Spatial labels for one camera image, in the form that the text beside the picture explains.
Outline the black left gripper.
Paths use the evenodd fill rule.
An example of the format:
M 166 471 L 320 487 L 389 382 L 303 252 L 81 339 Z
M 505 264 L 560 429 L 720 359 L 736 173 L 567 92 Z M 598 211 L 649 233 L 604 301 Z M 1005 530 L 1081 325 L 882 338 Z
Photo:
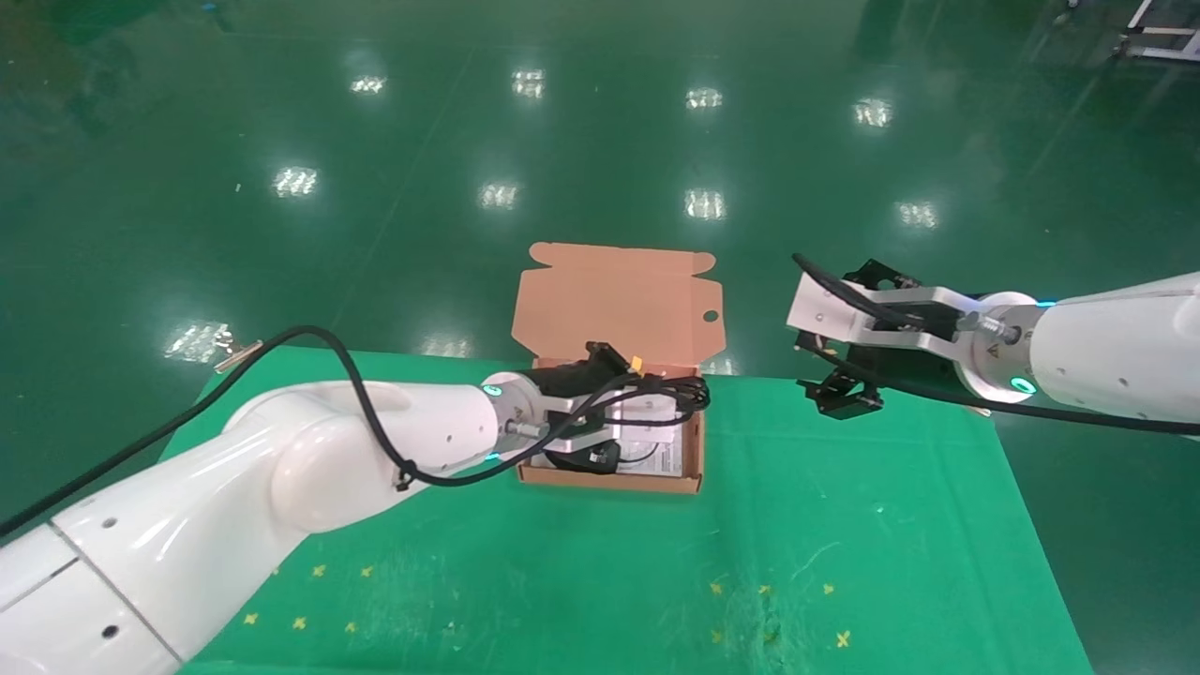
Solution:
M 629 359 L 607 342 L 587 342 L 587 358 L 553 368 L 536 368 L 534 386 L 545 398 L 590 398 L 620 390 L 638 380 Z

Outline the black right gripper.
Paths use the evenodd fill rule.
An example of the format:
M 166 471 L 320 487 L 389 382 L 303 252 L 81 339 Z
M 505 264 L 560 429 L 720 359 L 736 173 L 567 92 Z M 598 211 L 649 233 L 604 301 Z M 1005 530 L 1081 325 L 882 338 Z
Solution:
M 866 289 L 918 288 L 923 283 L 878 259 L 869 258 L 857 270 L 845 273 L 844 281 Z M 830 371 L 818 382 L 800 380 L 800 388 L 818 414 L 835 420 L 848 420 L 883 410 L 878 388 L 895 386 L 936 390 L 941 394 L 965 395 L 956 363 L 919 350 L 888 350 L 888 347 L 851 345 L 846 362 L 866 374 L 869 382 L 857 380 L 844 370 Z

